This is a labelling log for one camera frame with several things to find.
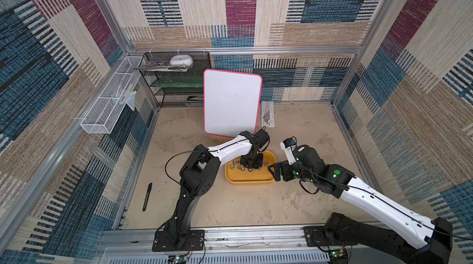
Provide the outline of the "yellow plastic storage box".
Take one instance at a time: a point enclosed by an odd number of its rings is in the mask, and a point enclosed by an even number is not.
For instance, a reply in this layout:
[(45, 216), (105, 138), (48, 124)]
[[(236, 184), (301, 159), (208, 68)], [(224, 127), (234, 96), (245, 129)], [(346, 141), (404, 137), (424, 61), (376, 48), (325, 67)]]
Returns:
[(233, 164), (232, 161), (226, 163), (224, 168), (227, 181), (233, 185), (265, 185), (274, 182), (272, 174), (268, 171), (267, 167), (275, 164), (275, 156), (270, 151), (263, 152), (263, 155), (264, 160), (267, 159), (269, 162), (267, 165), (263, 165), (266, 168), (264, 170), (253, 170), (252, 173), (249, 173), (248, 169), (241, 166), (240, 158), (237, 158), (238, 164), (234, 164), (234, 170), (229, 168)]

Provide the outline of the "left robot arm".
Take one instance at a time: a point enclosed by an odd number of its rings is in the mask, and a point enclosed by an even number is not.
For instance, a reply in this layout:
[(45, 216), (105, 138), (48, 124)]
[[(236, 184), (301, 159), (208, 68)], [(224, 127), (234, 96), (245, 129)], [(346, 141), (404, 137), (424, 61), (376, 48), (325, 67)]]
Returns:
[(173, 215), (155, 234), (153, 250), (179, 250), (190, 242), (190, 222), (200, 197), (214, 184), (222, 165), (240, 158), (240, 165), (248, 170), (264, 167), (264, 155), (270, 143), (265, 129), (256, 133), (243, 131), (234, 139), (214, 147), (198, 145), (190, 152), (182, 169), (179, 199)]

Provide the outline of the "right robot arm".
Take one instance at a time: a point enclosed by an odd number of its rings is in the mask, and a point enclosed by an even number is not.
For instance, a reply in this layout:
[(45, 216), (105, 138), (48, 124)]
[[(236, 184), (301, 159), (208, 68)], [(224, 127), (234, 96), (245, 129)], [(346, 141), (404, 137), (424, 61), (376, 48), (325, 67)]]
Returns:
[(286, 161), (268, 167), (276, 181), (310, 183), (322, 192), (354, 205), (384, 224), (360, 223), (332, 213), (321, 229), (325, 244), (362, 244), (406, 264), (446, 264), (453, 249), (453, 227), (444, 218), (420, 215), (374, 190), (338, 164), (325, 164), (316, 150), (289, 138), (281, 144)]

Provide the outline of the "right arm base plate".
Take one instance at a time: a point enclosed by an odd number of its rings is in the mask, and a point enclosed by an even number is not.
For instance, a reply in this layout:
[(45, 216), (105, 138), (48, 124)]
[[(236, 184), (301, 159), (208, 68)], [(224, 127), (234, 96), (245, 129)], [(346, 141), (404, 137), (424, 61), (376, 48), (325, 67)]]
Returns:
[(358, 243), (341, 239), (331, 231), (326, 231), (323, 226), (303, 227), (305, 241), (308, 247), (355, 246)]

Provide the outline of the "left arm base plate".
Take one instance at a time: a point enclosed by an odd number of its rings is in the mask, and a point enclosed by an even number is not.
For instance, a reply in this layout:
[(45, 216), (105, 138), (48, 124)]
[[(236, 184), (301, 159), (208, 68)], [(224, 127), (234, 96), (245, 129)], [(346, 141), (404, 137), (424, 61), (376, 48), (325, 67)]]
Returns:
[(204, 249), (205, 231), (204, 230), (190, 230), (184, 235), (173, 238), (165, 231), (156, 231), (153, 240), (153, 252), (177, 252), (177, 251), (201, 251)]

